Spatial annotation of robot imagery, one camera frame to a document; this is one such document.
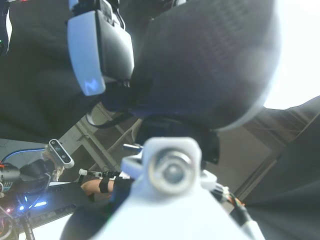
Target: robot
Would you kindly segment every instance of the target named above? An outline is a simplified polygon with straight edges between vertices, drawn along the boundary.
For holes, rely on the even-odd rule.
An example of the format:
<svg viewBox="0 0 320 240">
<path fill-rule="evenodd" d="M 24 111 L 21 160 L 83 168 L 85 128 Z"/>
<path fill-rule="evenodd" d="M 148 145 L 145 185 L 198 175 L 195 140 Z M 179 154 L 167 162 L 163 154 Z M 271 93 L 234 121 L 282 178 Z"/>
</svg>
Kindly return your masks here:
<svg viewBox="0 0 320 240">
<path fill-rule="evenodd" d="M 134 59 L 118 0 L 69 0 L 68 50 L 83 93 L 143 119 L 133 146 L 143 149 L 122 160 L 135 179 L 130 194 L 92 239 L 264 240 L 204 163 L 218 164 L 219 132 L 250 120 L 267 98 L 281 48 L 277 2 L 169 2 Z M 227 200 L 240 225 L 223 210 Z"/>
</svg>

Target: black curtain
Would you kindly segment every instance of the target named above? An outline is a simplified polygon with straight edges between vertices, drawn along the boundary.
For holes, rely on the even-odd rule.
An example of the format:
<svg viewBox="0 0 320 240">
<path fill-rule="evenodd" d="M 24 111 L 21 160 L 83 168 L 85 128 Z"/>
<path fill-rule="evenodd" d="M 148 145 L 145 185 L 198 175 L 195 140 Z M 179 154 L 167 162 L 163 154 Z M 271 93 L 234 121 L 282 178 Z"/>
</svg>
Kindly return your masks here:
<svg viewBox="0 0 320 240">
<path fill-rule="evenodd" d="M 244 202 L 266 240 L 320 239 L 320 116 Z"/>
<path fill-rule="evenodd" d="M 121 0 L 134 53 L 152 17 L 166 1 Z M 68 0 L 11 4 L 12 36 L 0 58 L 0 138 L 47 143 L 60 138 L 97 101 L 74 76 L 67 47 Z"/>
</svg>

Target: blue led light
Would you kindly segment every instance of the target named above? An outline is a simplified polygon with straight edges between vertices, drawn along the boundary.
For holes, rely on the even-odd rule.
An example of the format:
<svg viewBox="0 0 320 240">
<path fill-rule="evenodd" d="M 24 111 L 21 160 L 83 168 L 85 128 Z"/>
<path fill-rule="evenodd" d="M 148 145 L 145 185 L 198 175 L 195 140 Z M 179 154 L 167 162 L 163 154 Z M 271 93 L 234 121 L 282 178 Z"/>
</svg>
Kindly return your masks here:
<svg viewBox="0 0 320 240">
<path fill-rule="evenodd" d="M 41 201 L 41 202 L 38 202 L 34 205 L 34 207 L 40 207 L 40 206 L 44 206 L 44 205 L 47 205 L 47 202 L 46 201 Z"/>
</svg>

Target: blue cable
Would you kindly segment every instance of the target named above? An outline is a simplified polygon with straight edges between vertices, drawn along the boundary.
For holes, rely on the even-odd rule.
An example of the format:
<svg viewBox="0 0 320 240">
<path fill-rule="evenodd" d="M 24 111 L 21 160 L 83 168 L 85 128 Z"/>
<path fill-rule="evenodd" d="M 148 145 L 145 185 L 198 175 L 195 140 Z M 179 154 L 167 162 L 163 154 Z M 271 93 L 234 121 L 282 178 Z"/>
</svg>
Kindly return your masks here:
<svg viewBox="0 0 320 240">
<path fill-rule="evenodd" d="M 13 152 L 9 153 L 7 156 L 5 156 L 5 157 L 1 160 L 1 163 L 4 163 L 8 158 L 10 158 L 11 156 L 13 156 L 13 155 L 15 155 L 15 154 L 27 153 L 27 152 L 37 152 L 37 151 L 43 151 L 43 150 L 45 150 L 44 147 L 41 147 L 41 148 L 21 149 L 21 150 L 13 151 Z"/>
</svg>

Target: black wristband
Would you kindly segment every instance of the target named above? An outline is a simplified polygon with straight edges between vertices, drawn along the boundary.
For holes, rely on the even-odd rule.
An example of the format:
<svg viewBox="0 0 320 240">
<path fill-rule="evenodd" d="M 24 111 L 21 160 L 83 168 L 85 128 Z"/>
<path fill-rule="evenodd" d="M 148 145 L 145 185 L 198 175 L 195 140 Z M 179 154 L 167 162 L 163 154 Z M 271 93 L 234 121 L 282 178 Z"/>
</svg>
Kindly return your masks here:
<svg viewBox="0 0 320 240">
<path fill-rule="evenodd" d="M 102 194 L 108 193 L 108 183 L 109 183 L 109 178 L 103 178 L 99 184 L 100 192 Z"/>
</svg>

